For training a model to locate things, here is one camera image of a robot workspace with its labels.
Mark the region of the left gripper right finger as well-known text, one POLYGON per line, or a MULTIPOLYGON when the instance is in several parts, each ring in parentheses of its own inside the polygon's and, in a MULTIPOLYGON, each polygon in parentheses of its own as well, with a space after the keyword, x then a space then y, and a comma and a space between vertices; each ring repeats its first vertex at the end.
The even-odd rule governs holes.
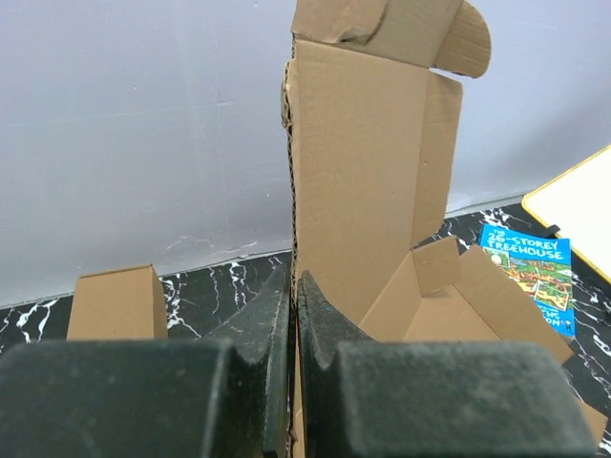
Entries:
POLYGON ((533 343, 380 343, 297 283, 308 457, 592 457, 560 365, 533 343))

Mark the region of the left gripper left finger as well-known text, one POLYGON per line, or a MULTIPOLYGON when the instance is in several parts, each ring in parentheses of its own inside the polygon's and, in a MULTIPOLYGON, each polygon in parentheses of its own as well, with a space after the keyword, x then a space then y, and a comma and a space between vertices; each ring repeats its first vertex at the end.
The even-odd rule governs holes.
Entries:
POLYGON ((285 457, 290 275, 198 340, 22 343, 1 360, 5 457, 285 457))

